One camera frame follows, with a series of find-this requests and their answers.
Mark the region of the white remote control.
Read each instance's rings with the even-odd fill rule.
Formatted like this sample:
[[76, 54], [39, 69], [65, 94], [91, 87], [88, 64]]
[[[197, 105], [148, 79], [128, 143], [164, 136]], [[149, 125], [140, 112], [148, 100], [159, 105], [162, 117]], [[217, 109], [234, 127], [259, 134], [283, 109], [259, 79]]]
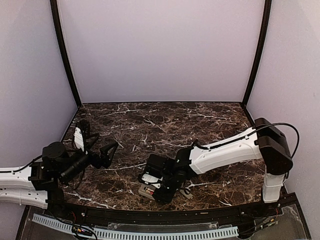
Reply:
[[156, 188], [154, 186], [141, 184], [138, 193], [143, 197], [147, 197], [149, 199], [154, 200], [153, 194], [155, 190]]

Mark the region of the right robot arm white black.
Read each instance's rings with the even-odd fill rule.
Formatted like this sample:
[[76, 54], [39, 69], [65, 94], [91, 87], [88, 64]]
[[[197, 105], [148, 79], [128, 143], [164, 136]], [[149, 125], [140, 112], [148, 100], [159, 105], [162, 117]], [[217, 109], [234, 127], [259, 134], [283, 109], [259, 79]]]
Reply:
[[289, 123], [270, 123], [265, 118], [257, 118], [253, 127], [235, 136], [207, 145], [194, 141], [178, 150], [175, 158], [150, 154], [139, 181], [149, 186], [155, 201], [168, 204], [185, 181], [195, 176], [227, 165], [262, 159], [265, 164], [262, 201], [255, 205], [255, 213], [266, 217], [280, 198], [295, 155], [279, 126], [295, 128]]

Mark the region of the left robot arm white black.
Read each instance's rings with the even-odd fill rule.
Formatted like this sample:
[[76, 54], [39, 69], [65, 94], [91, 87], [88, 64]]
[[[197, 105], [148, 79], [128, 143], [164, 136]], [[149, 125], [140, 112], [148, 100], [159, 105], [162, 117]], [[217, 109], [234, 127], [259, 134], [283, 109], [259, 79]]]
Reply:
[[42, 149], [42, 154], [25, 166], [1, 168], [0, 200], [51, 210], [60, 218], [67, 218], [70, 206], [64, 202], [64, 192], [59, 185], [68, 186], [74, 178], [84, 177], [86, 168], [107, 169], [119, 146], [112, 142], [99, 149], [91, 150], [93, 141], [76, 141], [75, 149], [67, 150], [62, 142], [53, 142]]

